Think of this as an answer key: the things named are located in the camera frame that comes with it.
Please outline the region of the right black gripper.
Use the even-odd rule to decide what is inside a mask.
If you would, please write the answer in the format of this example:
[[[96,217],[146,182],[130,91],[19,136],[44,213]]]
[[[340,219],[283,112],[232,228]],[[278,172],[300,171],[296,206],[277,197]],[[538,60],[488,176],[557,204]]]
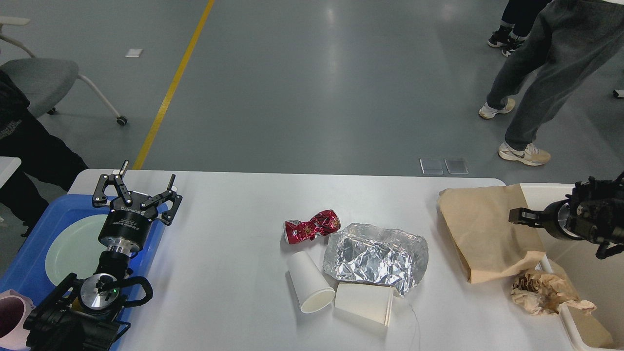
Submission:
[[[552,237],[559,240],[583,240],[567,228],[569,218],[568,200],[553,202],[543,211],[533,211],[522,207],[509,211],[509,222],[512,224],[544,228]]]

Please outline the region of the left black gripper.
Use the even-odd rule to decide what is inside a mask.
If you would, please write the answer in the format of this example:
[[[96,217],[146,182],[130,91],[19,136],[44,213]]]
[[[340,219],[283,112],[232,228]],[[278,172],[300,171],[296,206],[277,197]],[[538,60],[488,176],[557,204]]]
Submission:
[[[182,202],[182,195],[174,189],[175,174],[170,176],[167,189],[154,197],[129,191],[123,182],[128,165],[129,161],[125,161],[118,173],[101,174],[92,196],[92,207],[108,206],[110,209],[98,241],[105,245],[108,251],[122,254],[141,251],[153,220],[171,225]],[[117,193],[117,197],[113,200],[108,200],[105,195],[105,190],[109,186]],[[158,207],[166,202],[171,202],[169,209],[160,213]]]

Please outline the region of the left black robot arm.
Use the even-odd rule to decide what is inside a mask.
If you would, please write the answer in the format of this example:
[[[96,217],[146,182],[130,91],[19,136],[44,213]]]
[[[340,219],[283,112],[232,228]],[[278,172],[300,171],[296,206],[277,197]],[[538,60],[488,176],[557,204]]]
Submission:
[[[102,174],[92,196],[93,207],[108,209],[98,236],[105,250],[95,273],[68,274],[25,319],[25,344],[32,351],[107,351],[131,328],[119,315],[152,299],[152,285],[133,273],[131,260],[146,247],[155,222],[173,222],[182,197],[175,175],[157,195],[129,190],[123,182],[127,167],[125,161],[118,173]]]

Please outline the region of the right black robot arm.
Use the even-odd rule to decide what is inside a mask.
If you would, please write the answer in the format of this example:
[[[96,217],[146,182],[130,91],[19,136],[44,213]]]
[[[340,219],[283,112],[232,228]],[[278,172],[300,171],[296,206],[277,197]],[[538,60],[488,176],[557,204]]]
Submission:
[[[602,260],[624,251],[624,174],[615,180],[575,182],[564,200],[549,204],[542,211],[515,208],[508,221],[545,229],[559,240],[586,241],[598,246]]]

